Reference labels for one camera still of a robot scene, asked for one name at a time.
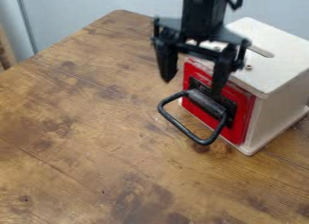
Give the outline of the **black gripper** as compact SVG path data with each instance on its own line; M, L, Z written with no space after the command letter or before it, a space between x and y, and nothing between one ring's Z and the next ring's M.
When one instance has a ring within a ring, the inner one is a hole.
M224 25L226 8L238 10L243 0L183 0L180 18L155 17L155 58L161 80L168 83L177 73L177 54L185 53L215 62L211 97L219 98L230 73L243 66L250 41ZM228 51L201 48L201 42L223 42Z

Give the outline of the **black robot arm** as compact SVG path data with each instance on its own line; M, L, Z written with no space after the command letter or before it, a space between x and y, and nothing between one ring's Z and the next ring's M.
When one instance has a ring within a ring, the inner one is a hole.
M242 7L236 0L183 0L181 17L153 19L151 37L160 78L169 82L177 72L177 55L188 54L213 65L211 96L219 97L231 72L243 68L251 42L224 26L226 8Z

